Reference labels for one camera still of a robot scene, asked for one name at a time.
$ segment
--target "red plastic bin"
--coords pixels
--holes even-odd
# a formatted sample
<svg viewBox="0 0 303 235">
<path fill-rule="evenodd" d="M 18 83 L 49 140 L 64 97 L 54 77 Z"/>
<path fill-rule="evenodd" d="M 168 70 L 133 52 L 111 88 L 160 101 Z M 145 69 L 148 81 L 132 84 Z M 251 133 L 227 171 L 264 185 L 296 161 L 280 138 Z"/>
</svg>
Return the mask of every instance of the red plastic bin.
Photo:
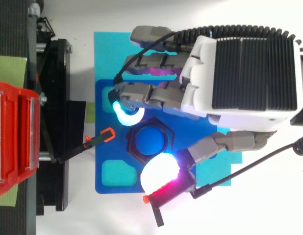
<svg viewBox="0 0 303 235">
<path fill-rule="evenodd" d="M 0 196 L 38 167 L 39 114 L 38 94 L 0 82 Z"/>
</svg>

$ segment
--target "white robot hand casing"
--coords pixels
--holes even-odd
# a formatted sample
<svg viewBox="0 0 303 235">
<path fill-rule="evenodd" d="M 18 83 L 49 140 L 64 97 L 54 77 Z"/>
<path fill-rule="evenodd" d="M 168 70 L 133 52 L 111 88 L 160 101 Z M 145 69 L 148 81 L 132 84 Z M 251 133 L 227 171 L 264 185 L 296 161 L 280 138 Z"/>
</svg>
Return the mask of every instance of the white robot hand casing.
<svg viewBox="0 0 303 235">
<path fill-rule="evenodd" d="M 180 83 L 188 79 L 181 110 L 186 113 L 209 118 L 210 122 L 224 128 L 270 132 L 289 121 L 303 108 L 303 80 L 300 59 L 300 49 L 294 44 L 294 65 L 297 108 L 292 111 L 283 110 L 242 110 L 242 109 L 213 109 L 213 85 L 215 72 L 217 40 L 199 36 L 194 44 L 182 73 Z"/>
</svg>

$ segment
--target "screw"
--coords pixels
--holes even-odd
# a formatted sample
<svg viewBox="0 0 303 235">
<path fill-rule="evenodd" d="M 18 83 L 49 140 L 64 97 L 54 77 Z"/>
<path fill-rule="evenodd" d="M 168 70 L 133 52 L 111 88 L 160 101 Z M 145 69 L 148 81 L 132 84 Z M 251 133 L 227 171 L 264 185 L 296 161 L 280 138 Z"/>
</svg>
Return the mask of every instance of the screw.
<svg viewBox="0 0 303 235">
<path fill-rule="evenodd" d="M 38 3 L 32 3 L 28 8 L 28 15 L 33 18 L 40 17 L 40 7 Z"/>
<path fill-rule="evenodd" d="M 67 53 L 72 54 L 72 52 L 73 52 L 72 46 L 71 46 L 71 45 L 68 45 L 68 46 L 67 46 Z"/>
<path fill-rule="evenodd" d="M 47 102 L 47 97 L 45 97 L 45 94 L 42 92 L 39 96 L 40 105 L 44 106 Z"/>
</svg>

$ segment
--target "white background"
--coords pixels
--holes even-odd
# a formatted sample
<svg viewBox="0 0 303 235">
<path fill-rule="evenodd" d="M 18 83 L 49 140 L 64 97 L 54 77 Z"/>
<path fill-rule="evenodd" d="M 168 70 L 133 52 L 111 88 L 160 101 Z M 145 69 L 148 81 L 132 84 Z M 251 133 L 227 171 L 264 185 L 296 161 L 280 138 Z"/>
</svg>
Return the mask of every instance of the white background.
<svg viewBox="0 0 303 235">
<path fill-rule="evenodd" d="M 303 42 L 303 1 L 270 0 L 45 0 L 44 15 L 58 38 L 73 45 L 71 99 L 94 101 L 94 32 L 131 32 L 137 25 L 182 30 L 204 25 L 252 24 L 282 28 Z M 94 135 L 94 124 L 85 125 Z M 243 164 L 297 140 L 303 128 L 282 128 L 261 151 L 243 153 Z M 157 228 L 142 194 L 95 191 L 95 151 L 70 160 L 69 206 L 45 208 L 39 235 L 301 235 L 303 157 L 292 150 L 193 200 L 183 194 L 161 208 Z"/>
</svg>

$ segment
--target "glowing cyan light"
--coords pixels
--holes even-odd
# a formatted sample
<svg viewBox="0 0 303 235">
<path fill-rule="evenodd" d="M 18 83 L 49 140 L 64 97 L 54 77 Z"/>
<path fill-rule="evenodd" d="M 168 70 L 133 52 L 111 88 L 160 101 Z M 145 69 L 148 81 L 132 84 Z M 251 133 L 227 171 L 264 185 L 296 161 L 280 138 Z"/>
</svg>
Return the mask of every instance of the glowing cyan light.
<svg viewBox="0 0 303 235">
<path fill-rule="evenodd" d="M 144 108 L 139 108 L 137 113 L 133 115 L 126 114 L 118 101 L 112 104 L 112 108 L 116 112 L 119 122 L 124 126 L 132 126 L 139 123 L 145 112 Z"/>
<path fill-rule="evenodd" d="M 170 153 L 160 153 L 151 159 L 141 174 L 141 184 L 146 195 L 150 195 L 171 180 L 177 178 L 180 167 Z"/>
</svg>

